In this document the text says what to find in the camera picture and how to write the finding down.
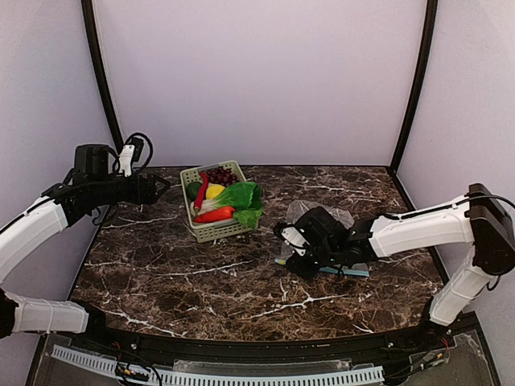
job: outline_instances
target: black cable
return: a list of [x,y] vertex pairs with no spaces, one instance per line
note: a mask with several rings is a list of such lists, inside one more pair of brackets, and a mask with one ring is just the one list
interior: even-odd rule
[[413,374],[416,374],[418,372],[423,372],[424,370],[427,370],[428,368],[432,368],[432,367],[436,366],[436,365],[433,365],[433,366],[431,366],[431,365],[433,363],[439,361],[439,360],[442,360],[442,359],[441,358],[439,359],[438,357],[435,357],[432,360],[429,360],[429,361],[425,362],[423,364],[423,366],[418,365],[417,368],[413,369],[411,372],[409,372],[409,373],[407,373],[407,374],[405,374],[403,376],[389,376],[388,378],[385,378],[385,379],[386,380],[387,379],[389,379],[389,380],[404,380],[404,379],[408,378],[409,376],[412,376]]
[[[130,382],[131,380],[135,380],[135,379],[134,379],[134,378],[132,378],[132,377],[130,377],[130,376],[128,376],[128,375],[124,372],[124,370],[127,370],[127,371],[129,371],[129,372],[130,372],[130,365],[131,365],[131,364],[132,364],[132,363],[130,363],[130,362],[128,362],[128,361],[127,361],[127,365],[126,365],[126,366],[125,366],[125,368],[124,368],[124,367],[122,366],[122,364],[120,363],[120,360],[119,360],[119,359],[117,359],[117,361],[116,361],[116,365],[115,365],[115,367],[114,367],[114,369],[115,369],[114,374],[115,374],[115,375],[120,376],[120,377],[122,378],[122,380],[123,380],[122,382],[121,382],[120,380],[117,380],[117,382],[118,382],[119,384],[123,384],[124,386],[133,386],[133,385],[136,385],[136,383],[134,383],[134,382]],[[146,382],[148,382],[148,380],[150,379],[150,369],[149,369],[147,366],[145,366],[144,364],[141,364],[141,363],[134,363],[134,364],[138,365],[139,367],[141,367],[141,368],[142,368],[143,370],[145,370],[146,372],[149,372],[149,375],[145,374],[145,377],[148,377],[148,378],[145,380],[145,383],[146,383]]]
[[515,209],[515,203],[510,201],[509,199],[506,199],[505,197],[502,197],[500,195],[475,195],[473,197],[467,197],[466,199],[462,199],[461,201],[458,201],[457,203],[449,203],[447,205],[442,205],[440,207],[432,207],[430,209],[426,209],[425,211],[417,211],[414,213],[407,213],[403,215],[402,213],[398,215],[394,215],[391,213],[385,213],[383,216],[386,217],[389,220],[407,220],[407,219],[413,219],[414,217],[418,217],[421,215],[427,215],[429,213],[432,213],[434,211],[442,211],[444,209],[450,209],[454,206],[463,205],[464,203],[468,203],[470,201],[475,201],[477,199],[498,199],[499,201],[502,201],[504,203],[507,203],[509,206]]
[[[41,205],[43,205],[44,203],[47,203],[48,201],[52,201],[53,199],[51,198],[47,198],[47,199],[44,199],[43,201],[39,201],[38,203],[32,205],[31,207],[29,207],[27,210],[26,210],[26,213],[29,214],[30,212],[34,211],[35,209],[37,209],[38,207],[40,207]],[[23,217],[25,217],[25,213],[22,213],[20,215],[18,215],[17,217],[13,218],[5,227],[3,227],[2,229],[0,229],[0,235],[2,233],[4,233],[7,229],[9,229],[10,227],[12,227],[15,223],[17,223],[18,221],[20,221]]]
[[95,225],[96,227],[99,226],[100,224],[102,224],[102,221],[100,220],[99,222],[97,222],[101,217],[102,217],[102,212],[100,211],[100,208],[99,207],[96,207],[95,208],[95,211],[97,211],[97,217],[93,218],[91,220],[91,224]]
[[336,271],[337,277],[343,277],[345,276],[344,269],[342,268],[344,265],[329,265],[329,268],[332,268]]
[[497,280],[496,280],[495,284],[493,285],[493,287],[491,287],[491,286],[490,286],[490,283],[488,283],[488,284],[486,285],[486,289],[487,289],[488,291],[493,291],[493,290],[494,290],[494,289],[499,285],[499,281],[501,281],[501,276],[498,276],[498,277],[497,277]]
[[111,166],[111,171],[113,173],[117,173],[120,170],[120,157],[112,147],[108,147],[107,151],[109,151],[109,153],[114,157],[114,162]]
[[78,336],[77,338],[87,340],[88,342],[96,344],[98,347],[102,347],[102,348],[104,348],[106,350],[117,351],[117,352],[121,352],[122,354],[132,355],[134,358],[140,360],[144,365],[146,365],[149,369],[151,369],[152,372],[155,374],[155,377],[157,378],[158,382],[159,382],[159,386],[163,386],[163,381],[161,380],[161,376],[158,373],[158,371],[155,369],[154,365],[150,364],[146,359],[143,359],[141,356],[136,355],[136,354],[134,354],[133,352],[130,352],[130,351],[122,350],[121,348],[106,346],[104,344],[95,342],[94,340],[91,340],[91,339],[86,338],[84,336]]
[[432,352],[433,350],[428,350],[426,352],[424,352],[422,354],[422,356],[420,357],[420,359],[418,359],[417,361],[413,362],[413,363],[410,363],[408,364],[405,368],[402,368],[401,370],[399,370],[398,372],[395,372],[394,374],[390,374],[388,376],[385,376],[385,378],[394,378],[397,374],[400,374],[402,372],[405,372],[406,370],[409,370],[410,368],[414,368],[415,366],[418,366],[421,362],[424,361],[424,357],[429,354],[430,352]]
[[146,157],[145,162],[133,173],[133,175],[139,175],[143,169],[145,169],[148,164],[150,163],[150,160],[154,156],[154,145],[152,144],[152,141],[150,138],[148,138],[144,133],[132,133],[126,140],[126,145],[130,143],[130,140],[135,137],[141,137],[146,141],[146,144],[148,145],[148,156]]

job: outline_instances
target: black frame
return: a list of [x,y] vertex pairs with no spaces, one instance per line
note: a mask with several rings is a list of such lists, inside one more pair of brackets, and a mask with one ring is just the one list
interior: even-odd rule
[[[91,61],[97,78],[98,91],[101,95],[102,104],[104,106],[105,117],[109,124],[109,130],[113,138],[114,145],[118,152],[122,151],[123,136],[120,131],[120,126],[117,121],[116,113],[114,111],[113,99],[109,91],[107,77],[105,75],[104,62],[98,40],[97,24],[95,23],[95,14],[93,10],[93,0],[81,0],[82,13],[84,16],[84,26],[86,36],[88,38],[89,53],[91,54]],[[408,138],[410,136],[411,126],[415,113],[417,111],[418,99],[424,83],[424,76],[426,75],[427,62],[429,60],[429,53],[431,50],[431,42],[433,39],[433,31],[435,29],[436,11],[438,8],[438,0],[427,0],[426,4],[426,17],[424,19],[424,27],[422,30],[422,39],[420,42],[420,49],[418,51],[417,66],[411,85],[410,97],[406,112],[402,121],[401,131],[393,152],[393,158],[389,168],[395,175],[401,165],[402,155],[406,149]]]
[[438,8],[438,0],[427,0],[426,18],[424,19],[424,28],[422,30],[422,40],[420,42],[420,50],[418,51],[417,67],[413,84],[411,85],[410,98],[406,106],[404,120],[402,121],[401,133],[393,152],[392,162],[389,167],[394,174],[398,172],[401,165],[402,155],[406,149],[408,138],[410,137],[411,126],[417,112],[418,99],[424,84],[424,76],[426,75],[427,62],[429,61],[429,52],[431,50],[431,42],[433,40],[433,31],[435,30],[436,10]]
[[116,113],[114,112],[113,100],[111,99],[111,93],[105,75],[104,62],[102,61],[100,43],[98,41],[97,24],[95,23],[95,13],[93,11],[93,0],[82,0],[82,14],[84,16],[86,37],[88,38],[89,54],[91,55],[93,70],[97,78],[97,87],[100,98],[102,99],[102,105],[104,106],[105,118],[109,125],[114,146],[117,152],[120,153],[124,141]]
[[[123,147],[123,137],[120,127],[117,122],[117,117],[114,112],[113,101],[109,92],[109,86],[105,75],[105,68],[101,57],[101,50],[97,35],[97,27],[95,23],[95,15],[93,12],[92,0],[81,0],[82,10],[84,14],[84,24],[86,35],[88,37],[89,50],[97,78],[97,86],[101,94],[102,104],[104,105],[105,115],[109,123],[109,129],[113,138],[113,142],[120,151]],[[410,91],[410,96],[406,106],[405,116],[402,122],[402,127],[399,133],[398,141],[393,153],[393,158],[386,170],[392,178],[393,183],[398,189],[401,197],[409,210],[414,210],[414,205],[411,203],[408,195],[401,182],[398,179],[397,172],[401,165],[402,155],[406,149],[406,145],[410,136],[411,127],[413,125],[414,116],[418,106],[418,100],[422,91],[424,76],[426,74],[427,63],[431,50],[431,41],[433,31],[435,29],[436,12],[438,7],[438,0],[427,0],[426,15],[424,19],[424,26],[422,31],[422,39],[420,49],[418,52],[417,65],[414,72],[413,84]],[[95,236],[84,256],[83,264],[92,248],[101,226],[98,227]],[[435,266],[444,283],[449,281],[449,276],[445,270],[438,251],[433,248],[428,248],[433,258]],[[76,280],[70,290],[68,299],[72,296],[72,291],[75,288]],[[136,334],[129,331],[122,331],[117,329],[108,328],[110,337],[114,337],[123,347],[129,347],[131,343],[138,346],[137,353],[144,359],[152,363],[171,364],[175,359],[190,359],[190,360],[204,360],[204,361],[218,361],[218,362],[233,362],[233,363],[277,363],[277,362],[302,362],[309,360],[324,360],[324,359],[342,359],[345,357],[352,357],[354,364],[370,363],[382,365],[385,367],[405,366],[408,362],[407,355],[387,352],[382,350],[385,346],[386,337],[402,336],[412,330],[414,327],[402,329],[398,331],[390,331],[386,333],[374,335],[358,335],[355,337],[347,337],[341,339],[325,339],[320,341],[306,341],[306,342],[278,342],[278,343],[231,343],[231,342],[214,342],[214,341],[199,341],[193,339],[176,339],[161,337],[157,335]],[[453,335],[461,332],[475,330],[480,338],[481,345],[487,357],[488,366],[492,374],[495,385],[500,385],[499,377],[492,359],[492,355],[488,348],[488,344],[484,337],[479,321],[474,312],[463,314],[457,326],[453,330]],[[80,335],[67,335],[72,338],[72,344],[77,347],[92,349],[94,351],[103,352],[105,354],[113,354],[111,351],[95,347]],[[41,350],[44,338],[39,341],[39,349]],[[103,344],[109,345],[110,342],[103,341]],[[31,378],[35,373],[39,356],[35,355],[31,373],[27,379],[27,385],[30,384]]]

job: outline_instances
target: lemon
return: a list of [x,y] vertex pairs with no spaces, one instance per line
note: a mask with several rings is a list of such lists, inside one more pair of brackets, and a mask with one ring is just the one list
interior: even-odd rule
[[206,199],[215,199],[224,190],[225,190],[225,187],[222,187],[221,185],[214,183],[213,185],[208,187],[208,189],[206,190]]

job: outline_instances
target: green basket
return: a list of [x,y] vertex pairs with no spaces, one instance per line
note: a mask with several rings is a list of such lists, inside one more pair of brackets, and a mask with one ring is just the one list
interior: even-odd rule
[[236,161],[225,161],[217,163],[216,165],[193,167],[180,172],[180,182],[183,185],[184,202],[186,203],[187,217],[190,222],[190,227],[199,243],[206,241],[220,239],[222,237],[233,236],[239,233],[251,231],[252,228],[246,228],[236,220],[223,220],[217,221],[212,224],[195,224],[193,222],[193,215],[190,210],[191,200],[186,196],[186,187],[189,183],[195,181],[202,182],[200,172],[203,170],[214,169],[215,167],[223,166],[225,169],[230,169],[238,178],[238,181],[246,181],[243,172]]

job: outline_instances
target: green leafy vegetable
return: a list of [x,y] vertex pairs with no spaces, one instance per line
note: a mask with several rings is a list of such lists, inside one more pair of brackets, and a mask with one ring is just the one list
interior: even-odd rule
[[233,207],[233,218],[245,227],[256,229],[259,217],[263,214],[263,190],[256,183],[234,183],[226,187],[215,199],[205,199],[199,215],[214,211],[219,207]]

